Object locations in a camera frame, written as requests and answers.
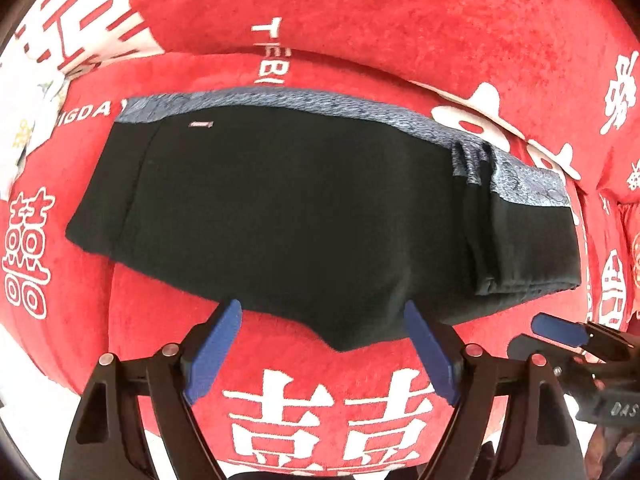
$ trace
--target silver screw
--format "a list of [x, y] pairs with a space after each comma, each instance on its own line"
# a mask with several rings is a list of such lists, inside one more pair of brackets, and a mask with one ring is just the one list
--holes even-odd
[[178, 353], [180, 347], [176, 343], [169, 343], [162, 347], [162, 355], [165, 357], [173, 357]]
[[546, 358], [542, 354], [533, 354], [531, 356], [531, 362], [536, 366], [546, 365]]
[[100, 359], [98, 359], [98, 362], [102, 365], [102, 366], [108, 366], [111, 363], [113, 363], [113, 354], [102, 354], [100, 356]]
[[467, 355], [470, 355], [471, 357], [480, 357], [484, 353], [484, 350], [480, 345], [477, 345], [476, 343], [471, 343], [465, 347], [465, 352]]

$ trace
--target white fabric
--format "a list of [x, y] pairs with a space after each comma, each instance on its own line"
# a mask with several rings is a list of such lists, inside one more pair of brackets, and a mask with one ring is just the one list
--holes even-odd
[[26, 157], [51, 136], [68, 80], [12, 38], [0, 55], [0, 82], [0, 200], [7, 201]]

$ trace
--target gray waistband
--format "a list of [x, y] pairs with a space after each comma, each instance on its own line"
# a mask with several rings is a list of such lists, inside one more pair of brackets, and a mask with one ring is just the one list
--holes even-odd
[[185, 112], [219, 106], [291, 108], [326, 116], [377, 121], [411, 136], [451, 150], [453, 174], [480, 184], [479, 163], [491, 164], [491, 191], [508, 202], [536, 206], [570, 206], [560, 177], [551, 170], [524, 164], [509, 153], [417, 112], [396, 105], [344, 94], [295, 88], [243, 87], [190, 94], [158, 94], [131, 98], [118, 115], [119, 123], [151, 123]]

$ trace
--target red plush surface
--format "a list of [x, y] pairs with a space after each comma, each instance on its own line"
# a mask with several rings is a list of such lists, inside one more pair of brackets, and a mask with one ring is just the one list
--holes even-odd
[[[80, 392], [103, 352], [149, 355], [216, 306], [85, 254], [64, 237], [121, 100], [163, 92], [264, 84], [342, 92], [433, 116], [559, 172], [572, 202], [582, 285], [456, 329], [504, 355], [538, 312], [626, 328], [635, 291], [629, 237], [640, 229], [636, 206], [618, 205], [636, 200], [620, 169], [640, 156], [632, 140], [640, 107], [630, 94], [617, 101], [627, 104], [626, 121], [600, 130], [620, 111], [606, 114], [610, 82], [631, 88], [618, 78], [618, 56], [632, 58], [638, 42], [608, 0], [129, 0], [122, 15], [97, 13], [103, 4], [79, 0], [42, 37], [42, 27], [31, 27], [36, 16], [20, 39], [60, 56], [65, 71], [92, 69], [72, 82], [59, 126], [28, 159], [13, 210], [0, 205], [5, 250], [11, 232], [35, 232], [42, 248], [35, 260], [50, 273], [31, 309], [12, 304], [5, 285], [0, 322], [53, 380]], [[134, 12], [137, 21], [127, 22]], [[49, 16], [43, 12], [42, 22]], [[252, 30], [276, 17], [277, 30]], [[94, 25], [108, 32], [101, 43], [83, 36]], [[146, 43], [131, 43], [145, 34]], [[78, 45], [84, 50], [72, 59]], [[137, 54], [170, 54], [109, 64], [136, 56], [134, 46]], [[20, 204], [38, 197], [28, 202], [34, 216], [21, 215], [28, 208]], [[149, 404], [142, 409], [153, 430]], [[424, 463], [450, 415], [408, 340], [338, 353], [301, 325], [251, 312], [194, 411], [219, 460], [326, 476]], [[503, 414], [498, 402], [490, 432]]]

